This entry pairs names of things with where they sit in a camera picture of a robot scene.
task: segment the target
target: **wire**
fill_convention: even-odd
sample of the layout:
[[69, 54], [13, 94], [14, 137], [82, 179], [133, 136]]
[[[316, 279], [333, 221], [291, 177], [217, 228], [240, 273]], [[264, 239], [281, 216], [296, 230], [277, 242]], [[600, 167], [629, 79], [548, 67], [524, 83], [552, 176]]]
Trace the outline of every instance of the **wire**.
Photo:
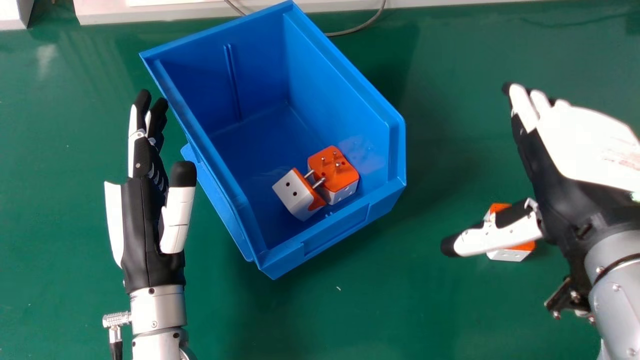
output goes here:
[[[246, 13], [242, 10], [240, 10], [240, 8], [238, 8], [236, 5], [234, 5], [231, 0], [224, 0], [224, 2], [229, 5], [231, 7], [231, 9], [235, 10], [240, 16], [245, 16]], [[385, 9], [385, 6], [387, 5], [387, 0], [382, 0], [382, 5], [380, 5], [380, 9], [378, 9], [378, 12], [376, 12], [369, 20], [365, 21], [364, 23], [356, 26], [355, 28], [351, 28], [351, 29], [347, 29], [347, 30], [342, 30], [342, 31], [336, 31], [334, 33], [324, 33], [326, 36], [328, 37], [339, 37], [342, 35], [347, 35], [347, 34], [353, 34], [357, 31], [360, 31], [364, 28], [366, 28], [367, 26], [371, 25], [374, 21], [378, 20], [378, 17], [380, 17], [380, 15], [382, 14], [382, 11]]]

